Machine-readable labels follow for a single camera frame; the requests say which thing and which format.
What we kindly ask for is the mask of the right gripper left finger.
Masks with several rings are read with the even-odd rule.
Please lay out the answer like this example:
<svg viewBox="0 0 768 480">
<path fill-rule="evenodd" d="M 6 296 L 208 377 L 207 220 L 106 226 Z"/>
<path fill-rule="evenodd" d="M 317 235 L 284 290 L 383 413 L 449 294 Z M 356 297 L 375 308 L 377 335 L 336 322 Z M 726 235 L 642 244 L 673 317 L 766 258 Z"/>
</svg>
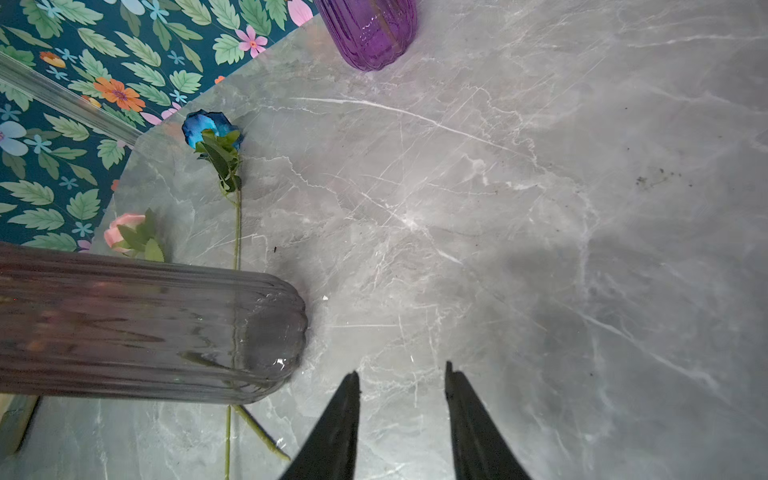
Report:
<svg viewBox="0 0 768 480">
<path fill-rule="evenodd" d="M 353 371 L 335 391 L 296 458 L 280 477 L 352 480 L 360 420 L 360 379 Z"/>
</svg>

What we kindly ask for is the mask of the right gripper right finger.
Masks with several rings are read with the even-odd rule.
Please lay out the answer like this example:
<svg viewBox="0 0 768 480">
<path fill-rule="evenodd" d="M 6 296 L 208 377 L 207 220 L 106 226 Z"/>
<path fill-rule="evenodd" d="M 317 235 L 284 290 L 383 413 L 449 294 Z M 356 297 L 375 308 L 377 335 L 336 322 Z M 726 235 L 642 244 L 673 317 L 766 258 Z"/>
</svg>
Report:
<svg viewBox="0 0 768 480">
<path fill-rule="evenodd" d="M 530 480 L 468 378 L 451 361 L 446 362 L 444 391 L 455 478 Z"/>
</svg>

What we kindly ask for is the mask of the dark maroon glass vase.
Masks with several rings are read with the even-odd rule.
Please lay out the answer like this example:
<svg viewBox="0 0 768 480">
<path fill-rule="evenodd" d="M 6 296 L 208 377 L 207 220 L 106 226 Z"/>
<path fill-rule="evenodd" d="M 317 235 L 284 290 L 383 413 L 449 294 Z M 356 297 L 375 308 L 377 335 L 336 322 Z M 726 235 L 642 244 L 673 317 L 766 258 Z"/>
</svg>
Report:
<svg viewBox="0 0 768 480">
<path fill-rule="evenodd" d="M 308 318 L 269 274 L 1 247 L 1 389 L 250 404 L 300 364 Z"/>
</svg>

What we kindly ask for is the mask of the pink small rose stem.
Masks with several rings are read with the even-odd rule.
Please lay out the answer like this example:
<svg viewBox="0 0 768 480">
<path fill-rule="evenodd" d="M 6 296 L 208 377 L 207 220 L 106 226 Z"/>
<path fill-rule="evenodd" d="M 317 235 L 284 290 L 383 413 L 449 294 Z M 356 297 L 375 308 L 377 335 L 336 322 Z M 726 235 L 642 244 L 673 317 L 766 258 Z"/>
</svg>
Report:
<svg viewBox="0 0 768 480">
<path fill-rule="evenodd" d="M 155 217 L 151 210 L 144 214 L 126 213 L 113 220 L 104 232 L 107 246 L 124 256 L 142 257 L 146 261 L 165 262 L 166 258 L 155 232 Z M 246 410 L 240 405 L 229 405 L 226 411 L 225 438 L 225 478 L 228 479 L 231 467 L 233 416 L 237 414 L 262 440 L 265 446 L 281 460 L 290 457 L 283 452 L 274 440 L 270 440 L 264 429 L 253 419 L 246 418 Z"/>
</svg>

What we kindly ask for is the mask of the blue rose flower stem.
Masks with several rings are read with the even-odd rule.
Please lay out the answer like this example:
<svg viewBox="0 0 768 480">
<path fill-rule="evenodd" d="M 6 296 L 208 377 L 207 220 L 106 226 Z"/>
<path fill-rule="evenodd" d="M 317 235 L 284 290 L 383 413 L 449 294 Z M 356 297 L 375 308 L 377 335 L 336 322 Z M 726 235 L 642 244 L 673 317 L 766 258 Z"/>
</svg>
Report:
<svg viewBox="0 0 768 480">
<path fill-rule="evenodd" d="M 221 112 L 206 112 L 204 110 L 198 110 L 188 114 L 182 124 L 182 133 L 186 143 L 191 148 L 196 148 L 199 142 L 203 141 L 203 132 L 210 130 L 213 135 L 219 133 L 219 127 L 221 126 L 221 120 L 224 120 L 223 125 L 228 125 L 228 120 L 223 116 Z M 226 422 L 225 422 L 225 455 L 224 455 L 224 479 L 230 479 L 230 465 L 231 465 L 231 420 L 232 420 L 232 408 L 227 407 Z"/>
</svg>

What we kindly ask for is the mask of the purple glass vase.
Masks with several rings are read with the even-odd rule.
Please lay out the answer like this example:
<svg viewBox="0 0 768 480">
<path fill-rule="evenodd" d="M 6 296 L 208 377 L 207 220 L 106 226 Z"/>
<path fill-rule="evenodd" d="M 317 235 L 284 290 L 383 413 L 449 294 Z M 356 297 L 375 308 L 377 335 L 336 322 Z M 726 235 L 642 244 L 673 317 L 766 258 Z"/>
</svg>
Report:
<svg viewBox="0 0 768 480">
<path fill-rule="evenodd" d="M 413 0 L 319 0 L 316 5 L 342 58 L 360 71 L 392 64 L 416 36 Z"/>
</svg>

